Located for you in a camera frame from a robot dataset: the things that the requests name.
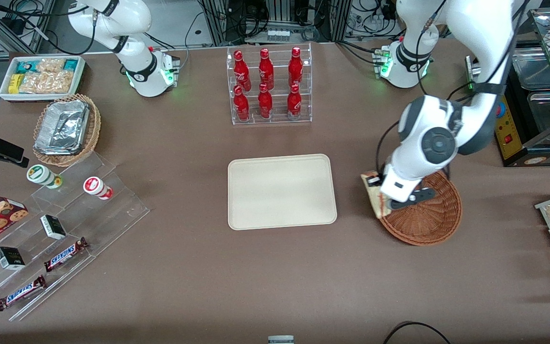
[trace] table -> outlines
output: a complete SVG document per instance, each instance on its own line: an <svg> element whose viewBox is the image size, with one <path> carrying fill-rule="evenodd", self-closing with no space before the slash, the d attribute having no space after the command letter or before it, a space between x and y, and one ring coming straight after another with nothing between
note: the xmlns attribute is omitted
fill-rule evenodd
<svg viewBox="0 0 550 344"><path fill-rule="evenodd" d="M360 173L421 91L375 80L371 65L334 44L312 46L314 122L288 127L232 126L223 48L192 50L179 87L157 98L138 96L113 54L86 55L81 90L103 118L96 150L153 211L22 322L0 314L0 343L254 344L274 334L380 343L404 320L454 343L550 343L550 236L533 209L550 199L550 168L503 168L495 143L458 156L456 234L434 247L398 241L375 219ZM445 97L461 85L466 54L441 40L426 90ZM43 106L0 104L0 137L32 162ZM395 146L391 135L383 154ZM314 153L332 163L334 224L228 227L230 161ZM0 196L24 200L35 189L24 170L0 163ZM437 337L405 328L391 343L411 340Z"/></svg>

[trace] brown wicker basket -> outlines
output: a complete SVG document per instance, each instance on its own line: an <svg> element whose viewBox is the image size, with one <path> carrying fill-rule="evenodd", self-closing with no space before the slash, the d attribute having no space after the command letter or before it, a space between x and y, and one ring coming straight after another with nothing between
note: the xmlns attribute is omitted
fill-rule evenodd
<svg viewBox="0 0 550 344"><path fill-rule="evenodd" d="M423 179L436 196L428 201L410 205L380 218L395 237L416 246L436 245L454 234L462 218L460 194L441 171Z"/></svg>
<svg viewBox="0 0 550 344"><path fill-rule="evenodd" d="M99 109L96 108L95 103L93 103L90 98L82 94L74 94L72 96L66 96L61 99L57 99L54 102L50 103L48 106L54 103L71 102L72 100L82 100L90 106L89 122L86 125L86 134L83 144L84 148L79 154L76 155L46 155L41 154L36 150L33 150L33 153L35 153L35 156L39 161L47 163L49 165L67 167L72 165L72 163L74 163L75 161L82 159L83 156L89 154L95 149L96 142L99 140L99 130L101 129L101 115L99 114ZM46 107L42 111L40 119L37 120L37 125L35 126L35 130L33 131L34 140L37 139L37 134L40 132L40 128L42 127L42 120L44 119L44 115L46 115L47 109L48 107Z"/></svg>

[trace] white robotic arm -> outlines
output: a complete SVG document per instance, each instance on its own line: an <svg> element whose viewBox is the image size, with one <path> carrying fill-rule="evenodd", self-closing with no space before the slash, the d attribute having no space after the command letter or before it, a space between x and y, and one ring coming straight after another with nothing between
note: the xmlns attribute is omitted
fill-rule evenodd
<svg viewBox="0 0 550 344"><path fill-rule="evenodd" d="M151 27L150 10L142 0L82 0L68 15L75 31L93 37L116 54L126 68L132 87L142 96L154 97L175 84L176 69L170 55L151 52L137 35Z"/></svg>
<svg viewBox="0 0 550 344"><path fill-rule="evenodd" d="M434 23L447 24L478 58L482 71L468 107L422 96L404 109L398 130L401 144L386 162L381 185L382 193L399 202L408 201L425 176L448 165L456 154L472 154L491 141L496 99L504 93L513 39L512 0L445 0L436 17L430 18L441 2L397 2L400 17L408 23L407 33L403 42L391 44L381 76L398 87L416 85L417 70L423 74L438 38Z"/></svg>

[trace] red label bottle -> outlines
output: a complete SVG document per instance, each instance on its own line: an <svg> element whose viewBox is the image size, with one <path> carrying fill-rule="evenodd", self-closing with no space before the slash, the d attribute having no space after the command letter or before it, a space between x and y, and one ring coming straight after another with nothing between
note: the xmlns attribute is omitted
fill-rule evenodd
<svg viewBox="0 0 550 344"><path fill-rule="evenodd" d="M288 94L288 118L290 120L297 120L301 116L301 101L298 84L295 83L290 87L290 94Z"/></svg>
<svg viewBox="0 0 550 344"><path fill-rule="evenodd" d="M273 97L269 93L269 89L266 83L260 84L258 104L260 105L260 115L262 116L262 118L271 118L271 115L273 114Z"/></svg>
<svg viewBox="0 0 550 344"><path fill-rule="evenodd" d="M235 103L237 117L241 122L247 122L249 121L249 103L247 102L247 98L243 94L243 90L239 85L235 85L233 91L235 92L233 103Z"/></svg>
<svg viewBox="0 0 550 344"><path fill-rule="evenodd" d="M238 85L243 87L243 90L249 92L252 89L252 83L249 81L249 68L247 63L243 61L243 53L241 50L236 50L233 53L235 57L235 79Z"/></svg>
<svg viewBox="0 0 550 344"><path fill-rule="evenodd" d="M292 48L292 59L288 65L288 83L292 85L301 84L303 81L303 61L301 60L301 48Z"/></svg>
<svg viewBox="0 0 550 344"><path fill-rule="evenodd" d="M260 65L258 66L260 71L260 82L265 83L266 87L271 90L275 87L275 73L273 72L273 62L269 57L269 50L267 48L260 49Z"/></svg>

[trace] beige tray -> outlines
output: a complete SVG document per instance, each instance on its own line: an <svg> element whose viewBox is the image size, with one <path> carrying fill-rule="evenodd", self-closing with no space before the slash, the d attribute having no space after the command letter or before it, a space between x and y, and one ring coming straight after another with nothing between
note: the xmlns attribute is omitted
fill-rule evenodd
<svg viewBox="0 0 550 344"><path fill-rule="evenodd" d="M240 159L229 164L229 226L327 225L337 219L330 159L324 154Z"/></svg>

